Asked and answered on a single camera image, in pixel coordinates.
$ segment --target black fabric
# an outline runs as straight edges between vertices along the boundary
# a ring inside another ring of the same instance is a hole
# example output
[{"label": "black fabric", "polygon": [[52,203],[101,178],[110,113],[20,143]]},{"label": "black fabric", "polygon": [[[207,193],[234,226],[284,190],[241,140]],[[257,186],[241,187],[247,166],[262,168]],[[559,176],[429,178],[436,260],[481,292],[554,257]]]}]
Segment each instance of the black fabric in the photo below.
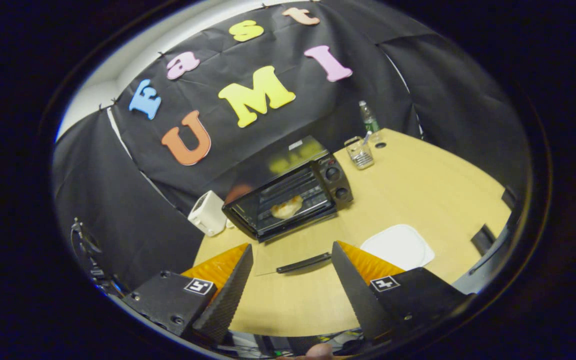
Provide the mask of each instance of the black fabric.
[{"label": "black fabric", "polygon": [[[374,11],[350,16],[359,5],[343,4],[297,2],[239,14],[170,49],[125,89],[112,107],[121,137],[137,166],[176,207],[187,214],[208,190],[224,198],[237,164],[278,139],[297,141],[312,135],[330,151],[340,150],[344,141],[366,132],[360,100],[375,111],[381,127],[420,137],[409,93],[396,69],[374,44],[387,36],[386,19],[373,22],[370,16]],[[289,7],[310,10],[309,16],[320,18],[320,23],[302,25],[284,16],[282,12]],[[249,41],[236,41],[229,28],[244,20],[256,21],[264,33]],[[357,28],[370,23],[375,27]],[[414,24],[410,34],[427,32],[414,21],[406,23]],[[330,53],[352,69],[352,76],[329,82],[322,66],[304,55],[304,51],[320,45],[329,46]],[[201,64],[169,80],[167,63],[186,51],[194,52]],[[258,114],[254,123],[240,128],[231,105],[218,93],[229,84],[252,88],[254,71],[264,66],[274,66],[275,75],[296,99],[279,109],[268,107],[266,114]],[[141,111],[128,110],[144,79],[151,80],[150,86],[162,99],[153,120]],[[179,137],[187,148],[196,148],[196,137],[190,128],[181,125],[183,117],[193,110],[199,111],[212,147],[197,164],[183,166],[162,145],[162,137],[179,127]]]},{"label": "black fabric", "polygon": [[52,186],[59,228],[70,248],[74,217],[103,251],[104,263],[134,290],[166,269],[193,266],[203,233],[139,173],[107,112],[82,119],[55,144]]},{"label": "black fabric", "polygon": [[495,80],[438,34],[395,38],[379,47],[406,81],[424,139],[521,196],[528,177],[528,143],[512,103]]}]

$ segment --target orange soft gripper pad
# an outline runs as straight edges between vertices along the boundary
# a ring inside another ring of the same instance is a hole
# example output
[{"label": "orange soft gripper pad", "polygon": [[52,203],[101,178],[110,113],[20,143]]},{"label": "orange soft gripper pad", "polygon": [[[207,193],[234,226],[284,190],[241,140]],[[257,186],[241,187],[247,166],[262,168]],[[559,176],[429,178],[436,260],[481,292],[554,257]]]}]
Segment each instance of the orange soft gripper pad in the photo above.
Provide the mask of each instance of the orange soft gripper pad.
[{"label": "orange soft gripper pad", "polygon": [[240,244],[240,246],[224,251],[195,267],[187,269],[182,272],[181,275],[188,276],[188,278],[212,281],[217,285],[217,292],[212,296],[212,300],[214,300],[224,288],[224,284],[226,284],[226,281],[230,278],[248,245],[248,243],[243,243]]},{"label": "orange soft gripper pad", "polygon": [[341,246],[343,252],[348,256],[348,259],[350,259],[352,265],[354,265],[354,268],[357,269],[366,285],[370,285],[370,280],[393,276],[404,272],[403,269],[372,255],[372,253],[368,253],[342,241],[337,242]]}]

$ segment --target white toaster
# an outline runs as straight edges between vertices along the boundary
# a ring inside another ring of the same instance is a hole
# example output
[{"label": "white toaster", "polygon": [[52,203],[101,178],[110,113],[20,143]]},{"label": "white toaster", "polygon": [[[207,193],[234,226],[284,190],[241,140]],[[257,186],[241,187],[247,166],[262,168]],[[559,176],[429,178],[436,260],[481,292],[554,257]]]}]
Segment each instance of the white toaster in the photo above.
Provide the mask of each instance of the white toaster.
[{"label": "white toaster", "polygon": [[224,201],[212,190],[208,191],[194,204],[190,214],[188,214],[188,220],[204,234],[214,237],[226,227],[226,215],[222,211],[223,206]]}]

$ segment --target black handle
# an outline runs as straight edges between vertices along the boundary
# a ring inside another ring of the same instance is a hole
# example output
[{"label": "black handle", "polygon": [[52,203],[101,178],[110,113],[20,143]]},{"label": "black handle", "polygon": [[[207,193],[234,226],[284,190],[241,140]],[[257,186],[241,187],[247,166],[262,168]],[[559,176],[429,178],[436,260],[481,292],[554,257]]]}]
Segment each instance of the black handle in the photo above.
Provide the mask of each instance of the black handle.
[{"label": "black handle", "polygon": [[317,264],[319,262],[323,262],[324,260],[330,259],[330,257],[331,257],[331,255],[329,252],[324,252],[324,253],[322,253],[322,255],[317,255],[317,256],[311,257],[310,259],[301,260],[299,262],[295,262],[294,264],[279,267],[279,268],[277,268],[277,272],[279,274],[281,274],[284,272],[295,271],[297,269],[309,267],[309,266]]}]

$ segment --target foam letter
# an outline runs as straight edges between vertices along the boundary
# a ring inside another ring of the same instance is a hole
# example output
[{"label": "foam letter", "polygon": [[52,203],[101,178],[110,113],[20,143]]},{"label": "foam letter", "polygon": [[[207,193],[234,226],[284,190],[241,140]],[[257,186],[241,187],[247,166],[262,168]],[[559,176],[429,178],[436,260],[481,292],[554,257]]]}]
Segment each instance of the foam letter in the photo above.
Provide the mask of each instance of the foam letter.
[{"label": "foam letter", "polygon": [[187,114],[183,120],[181,120],[181,125],[189,127],[194,136],[197,137],[199,145],[197,145],[195,150],[188,150],[179,137],[179,128],[177,126],[170,129],[169,132],[166,132],[161,139],[161,143],[167,146],[179,164],[183,166],[194,166],[194,164],[197,164],[208,155],[211,146],[210,135],[208,135],[201,121],[199,121],[199,111],[197,110]]},{"label": "foam letter", "polygon": [[244,20],[240,23],[235,23],[228,32],[235,35],[236,41],[249,41],[264,33],[264,28],[257,25],[256,21]]},{"label": "foam letter", "polygon": [[177,79],[182,76],[186,71],[193,70],[199,66],[198,59],[195,58],[195,54],[191,51],[183,52],[170,60],[166,68],[170,69],[167,73],[167,78],[170,80]]},{"label": "foam letter", "polygon": [[298,23],[304,25],[317,25],[320,23],[320,19],[318,17],[308,17],[306,14],[309,14],[310,11],[306,9],[297,9],[297,7],[291,7],[290,9],[282,12],[283,16],[290,16],[291,18],[295,19]]},{"label": "foam letter", "polygon": [[286,90],[277,79],[273,66],[264,66],[255,71],[252,75],[252,85],[253,88],[249,89],[240,84],[229,84],[219,92],[219,98],[228,100],[237,114],[239,118],[237,125],[240,128],[245,128],[257,120],[257,114],[250,112],[246,105],[265,114],[268,111],[266,96],[270,98],[272,109],[283,107],[296,97],[294,92]]},{"label": "foam letter", "polygon": [[147,87],[151,83],[150,79],[141,80],[139,86],[137,86],[137,91],[134,92],[130,105],[128,105],[128,110],[137,109],[140,112],[147,114],[148,119],[155,119],[155,114],[162,104],[162,98],[157,96],[157,90]]},{"label": "foam letter", "polygon": [[329,82],[336,82],[342,80],[353,74],[353,71],[342,64],[330,54],[330,48],[326,45],[316,46],[309,48],[304,53],[307,57],[314,58],[321,65],[327,73],[327,80]]}]

